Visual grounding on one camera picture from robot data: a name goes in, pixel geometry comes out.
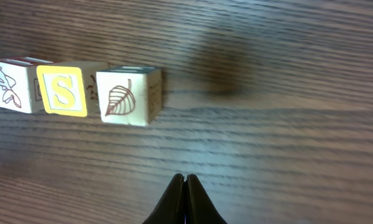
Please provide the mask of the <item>fish picture wooden block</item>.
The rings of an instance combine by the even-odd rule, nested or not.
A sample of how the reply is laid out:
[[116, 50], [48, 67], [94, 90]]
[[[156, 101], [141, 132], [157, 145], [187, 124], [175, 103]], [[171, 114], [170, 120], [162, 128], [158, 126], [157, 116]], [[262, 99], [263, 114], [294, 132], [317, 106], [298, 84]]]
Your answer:
[[0, 107], [27, 114], [42, 110], [36, 68], [49, 63], [34, 57], [0, 58]]

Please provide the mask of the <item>yellow S wooden block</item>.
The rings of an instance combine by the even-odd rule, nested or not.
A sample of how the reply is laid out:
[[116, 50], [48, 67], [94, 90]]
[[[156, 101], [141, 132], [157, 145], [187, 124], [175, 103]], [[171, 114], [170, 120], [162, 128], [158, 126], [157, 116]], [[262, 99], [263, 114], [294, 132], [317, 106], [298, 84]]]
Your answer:
[[68, 61], [36, 68], [44, 109], [50, 114], [86, 117], [99, 110], [97, 71], [106, 62]]

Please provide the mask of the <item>leaf picture wooden block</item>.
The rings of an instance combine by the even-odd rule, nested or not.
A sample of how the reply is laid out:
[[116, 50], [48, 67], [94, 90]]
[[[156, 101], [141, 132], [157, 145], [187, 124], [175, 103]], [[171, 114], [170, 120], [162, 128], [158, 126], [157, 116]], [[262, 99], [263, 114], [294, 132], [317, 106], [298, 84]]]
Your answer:
[[163, 108], [160, 67], [120, 66], [97, 71], [104, 123], [148, 126]]

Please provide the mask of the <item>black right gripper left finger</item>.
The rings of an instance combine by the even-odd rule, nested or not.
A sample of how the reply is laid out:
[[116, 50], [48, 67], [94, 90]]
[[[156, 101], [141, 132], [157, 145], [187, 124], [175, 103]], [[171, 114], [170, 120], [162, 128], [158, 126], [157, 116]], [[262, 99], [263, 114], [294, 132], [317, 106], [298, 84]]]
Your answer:
[[184, 176], [175, 174], [143, 224], [183, 224], [184, 221]]

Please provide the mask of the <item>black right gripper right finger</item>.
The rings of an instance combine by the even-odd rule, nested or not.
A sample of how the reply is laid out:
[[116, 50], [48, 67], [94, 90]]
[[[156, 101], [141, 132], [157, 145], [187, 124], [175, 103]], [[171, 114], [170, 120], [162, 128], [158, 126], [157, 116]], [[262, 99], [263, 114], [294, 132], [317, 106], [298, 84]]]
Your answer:
[[186, 224], [227, 224], [195, 174], [186, 180]]

